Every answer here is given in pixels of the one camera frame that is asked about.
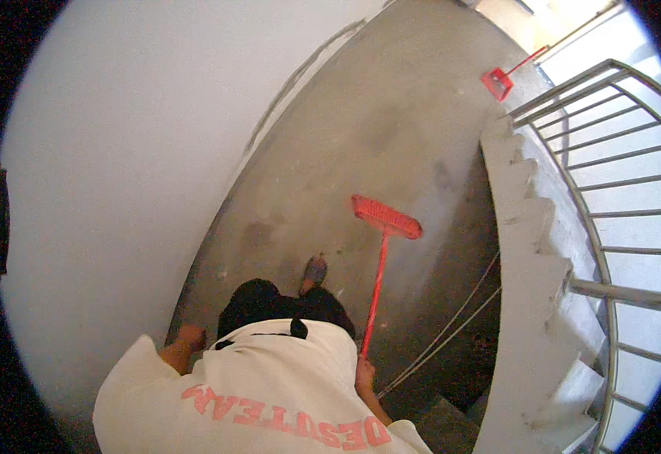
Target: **dustpan handle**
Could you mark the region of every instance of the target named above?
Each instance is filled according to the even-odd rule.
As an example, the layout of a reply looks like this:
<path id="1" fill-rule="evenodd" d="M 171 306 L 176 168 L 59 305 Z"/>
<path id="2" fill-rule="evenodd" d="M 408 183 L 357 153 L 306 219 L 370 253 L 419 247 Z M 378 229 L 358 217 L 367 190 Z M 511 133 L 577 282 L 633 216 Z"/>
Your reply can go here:
<path id="1" fill-rule="evenodd" d="M 510 69 L 509 71 L 507 71 L 507 72 L 505 73 L 505 76 L 509 76 L 509 75 L 512 73 L 512 71 L 514 71 L 514 70 L 516 70 L 517 68 L 519 68 L 520 66 L 526 64 L 526 63 L 529 62 L 531 59 L 534 59 L 534 58 L 537 57 L 539 54 L 542 54 L 543 51 L 544 51 L 544 50 L 547 50 L 547 49 L 548 49 L 548 46 L 544 46 L 544 47 L 541 47 L 540 49 L 536 50 L 534 54 L 532 54 L 532 55 L 529 56 L 528 58 L 522 60 L 517 66 L 515 66 L 514 68 Z"/>
<path id="2" fill-rule="evenodd" d="M 366 321 L 366 330 L 363 334 L 363 344 L 361 347 L 361 356 L 366 358 L 368 345 L 371 342 L 371 332 L 373 331 L 373 321 L 376 319 L 376 306 L 379 304 L 380 282 L 384 277 L 384 267 L 386 266 L 386 249 L 389 245 L 389 234 L 384 229 L 384 236 L 380 241 L 379 268 L 376 270 L 376 284 L 373 286 L 373 297 L 371 298 L 371 308 L 368 310 L 368 320 Z"/>

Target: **person's arm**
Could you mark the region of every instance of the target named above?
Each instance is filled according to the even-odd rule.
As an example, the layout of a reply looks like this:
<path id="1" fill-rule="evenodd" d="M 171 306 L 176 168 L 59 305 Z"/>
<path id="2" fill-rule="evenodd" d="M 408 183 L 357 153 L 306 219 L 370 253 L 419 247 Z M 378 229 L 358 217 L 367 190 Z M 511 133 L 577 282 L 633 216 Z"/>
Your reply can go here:
<path id="1" fill-rule="evenodd" d="M 182 325 L 176 340 L 159 350 L 159 357 L 179 372 L 179 375 L 184 375 L 189 368 L 190 358 L 195 351 L 203 349 L 205 343 L 206 333 L 203 329 L 194 325 Z"/>
<path id="2" fill-rule="evenodd" d="M 393 421 L 381 408 L 380 402 L 373 392 L 373 376 L 375 373 L 376 368 L 371 365 L 368 359 L 359 356 L 356 364 L 356 392 L 373 415 L 385 426 L 389 426 Z"/>

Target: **person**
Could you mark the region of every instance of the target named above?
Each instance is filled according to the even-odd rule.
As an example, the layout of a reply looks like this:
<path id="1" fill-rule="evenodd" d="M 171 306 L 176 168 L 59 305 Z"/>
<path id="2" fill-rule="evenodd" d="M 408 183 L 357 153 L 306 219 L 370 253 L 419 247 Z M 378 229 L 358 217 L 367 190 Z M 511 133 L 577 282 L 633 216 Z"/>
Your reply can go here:
<path id="1" fill-rule="evenodd" d="M 411 421 L 392 421 L 357 355 L 355 328 L 308 260 L 296 298 L 255 279 L 218 319 L 217 342 L 184 324 L 157 352 L 141 336 L 111 370 L 94 406 L 103 454 L 118 452 L 431 453 Z"/>

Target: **cable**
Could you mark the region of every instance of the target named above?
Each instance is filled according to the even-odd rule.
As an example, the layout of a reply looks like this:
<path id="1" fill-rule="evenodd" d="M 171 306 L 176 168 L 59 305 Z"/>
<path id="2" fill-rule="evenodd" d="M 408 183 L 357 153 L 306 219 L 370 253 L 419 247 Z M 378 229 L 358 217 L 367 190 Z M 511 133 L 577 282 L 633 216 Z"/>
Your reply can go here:
<path id="1" fill-rule="evenodd" d="M 489 298 L 487 298 L 487 301 L 485 301 L 485 302 L 480 306 L 479 309 L 477 309 L 476 311 L 474 311 L 474 313 L 471 315 L 471 317 L 468 318 L 464 323 L 462 323 L 462 326 L 460 326 L 459 328 L 456 329 L 456 331 L 454 331 L 453 333 L 451 333 L 451 334 L 449 335 L 449 337 L 447 337 L 446 340 L 444 340 L 444 342 L 441 343 L 441 345 L 439 345 L 434 351 L 432 351 L 431 353 L 429 353 L 429 356 L 427 356 L 426 358 L 424 358 L 423 361 L 419 362 L 415 368 L 411 369 L 411 370 L 410 370 L 409 372 L 407 372 L 407 374 L 404 375 L 403 377 L 400 377 L 399 380 L 397 381 L 397 383 L 396 383 L 395 386 L 393 386 L 393 387 L 391 387 L 391 388 L 389 388 L 389 387 L 387 386 L 387 389 L 384 389 L 382 392 L 380 392 L 380 393 L 376 396 L 376 398 L 377 398 L 377 399 L 380 399 L 381 397 L 383 397 L 383 396 L 385 396 L 386 394 L 388 394 L 390 391 L 393 391 L 393 389 L 394 389 L 396 386 L 399 386 L 399 385 L 400 385 L 400 384 L 401 384 L 406 378 L 408 378 L 412 373 L 416 372 L 416 370 L 417 370 L 418 368 L 420 368 L 421 366 L 423 366 L 424 363 L 425 363 L 426 361 L 429 361 L 429 359 L 430 359 L 431 357 L 433 357 L 433 356 L 434 356 L 439 350 L 441 350 L 442 348 L 444 348 L 444 345 L 446 345 L 449 341 L 451 341 L 451 340 L 454 338 L 454 336 L 456 336 L 457 333 L 460 332 L 460 331 L 461 331 L 461 330 L 467 325 L 467 323 L 471 322 L 472 319 L 474 319 L 474 318 L 477 316 L 477 314 L 479 314 L 480 311 L 481 311 L 482 309 L 484 309 L 485 306 L 487 306 L 487 304 L 488 304 L 490 301 L 492 301 L 492 299 L 493 299 L 495 296 L 497 296 L 497 294 L 500 293 L 500 290 L 502 290 L 502 287 L 497 287 L 497 290 L 495 290 L 495 293 L 493 293 Z"/>
<path id="2" fill-rule="evenodd" d="M 400 378 L 402 375 L 404 375 L 405 373 L 407 373 L 407 372 L 409 371 L 409 369 L 411 369 L 412 367 L 414 367 L 414 366 L 417 364 L 417 362 L 420 361 L 420 360 L 424 357 L 424 355 L 426 355 L 426 352 L 429 351 L 429 350 L 431 350 L 432 347 L 434 347 L 434 344 L 435 344 L 439 339 L 441 339 L 441 337 L 442 337 L 442 336 L 444 335 L 444 333 L 449 329 L 449 327 L 452 326 L 452 323 L 454 322 L 454 320 L 457 320 L 457 317 L 459 317 L 459 314 L 461 314 L 461 312 L 464 310 L 464 308 L 466 307 L 466 305 L 469 304 L 469 302 L 471 301 L 472 297 L 477 293 L 477 290 L 480 289 L 480 286 L 481 286 L 482 282 L 485 280 L 485 277 L 487 277 L 487 274 L 489 274 L 490 269 L 492 268 L 492 265 L 495 264 L 495 260 L 497 260 L 497 258 L 498 258 L 499 256 L 500 256 L 500 251 L 499 251 L 499 249 L 498 249 L 498 250 L 497 250 L 497 253 L 496 253 L 495 256 L 492 258 L 492 261 L 491 261 L 490 264 L 487 266 L 487 269 L 485 270 L 485 274 L 483 274 L 482 277 L 480 278 L 480 280 L 477 281 L 477 285 L 474 286 L 474 288 L 472 289 L 472 291 L 471 291 L 471 293 L 469 294 L 469 296 L 467 296 L 467 299 L 466 299 L 466 301 L 464 302 L 464 304 L 461 305 L 461 307 L 459 308 L 459 310 L 457 311 L 457 313 L 454 314 L 454 317 L 452 317 L 452 320 L 450 320 L 450 321 L 447 323 L 447 325 L 444 326 L 444 329 L 443 329 L 442 331 L 440 331 L 439 334 L 437 334 L 437 337 L 436 337 L 434 340 L 432 340 L 432 342 L 426 347 L 426 350 L 424 350 L 419 356 L 417 356 L 416 359 L 413 360 L 413 361 L 411 362 L 411 364 L 409 364 L 408 368 L 405 368 L 403 372 L 401 372 L 396 378 L 394 378 L 393 381 L 391 381 L 391 383 L 389 383 L 389 384 L 386 386 L 386 388 L 384 388 L 384 390 L 382 391 L 383 393 L 385 393 L 388 389 L 394 388 L 394 387 L 397 385 L 396 382 L 399 380 L 399 378 Z"/>

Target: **bare foot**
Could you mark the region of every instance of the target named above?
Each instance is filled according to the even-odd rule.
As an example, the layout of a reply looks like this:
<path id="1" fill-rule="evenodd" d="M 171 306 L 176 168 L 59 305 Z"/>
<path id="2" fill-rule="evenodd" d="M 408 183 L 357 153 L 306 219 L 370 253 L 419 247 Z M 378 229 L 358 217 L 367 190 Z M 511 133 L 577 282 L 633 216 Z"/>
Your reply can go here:
<path id="1" fill-rule="evenodd" d="M 323 258 L 324 256 L 325 254 L 321 252 L 319 255 L 313 256 L 308 260 L 308 263 L 305 265 L 305 271 L 303 272 L 303 283 L 300 286 L 300 290 L 298 290 L 299 296 L 305 295 L 311 288 L 323 283 L 328 271 L 326 260 Z"/>

